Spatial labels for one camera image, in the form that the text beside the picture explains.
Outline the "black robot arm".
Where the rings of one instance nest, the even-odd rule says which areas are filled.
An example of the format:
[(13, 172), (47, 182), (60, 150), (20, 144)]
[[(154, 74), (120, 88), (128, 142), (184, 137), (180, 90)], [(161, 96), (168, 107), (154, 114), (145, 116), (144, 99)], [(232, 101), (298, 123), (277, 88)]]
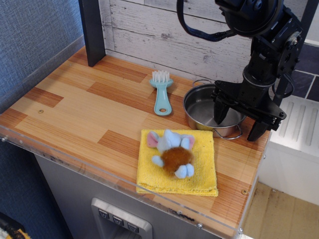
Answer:
[(222, 123), (234, 109), (255, 123), (248, 140), (256, 141), (268, 130), (277, 130), (286, 113), (281, 100), (295, 88), (292, 72), (299, 61), (302, 26), (281, 0), (218, 0), (233, 34), (252, 38), (249, 64), (243, 81), (215, 82), (214, 120)]

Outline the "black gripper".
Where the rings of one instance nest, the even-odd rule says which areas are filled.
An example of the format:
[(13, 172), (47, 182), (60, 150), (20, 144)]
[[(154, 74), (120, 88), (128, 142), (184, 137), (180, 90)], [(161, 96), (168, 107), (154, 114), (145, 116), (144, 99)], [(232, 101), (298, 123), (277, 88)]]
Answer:
[(229, 109), (255, 120), (247, 137), (258, 140), (267, 130), (277, 130), (287, 114), (270, 98), (269, 87), (253, 85), (248, 80), (231, 83), (217, 80), (211, 97), (214, 101), (214, 120), (221, 124)]

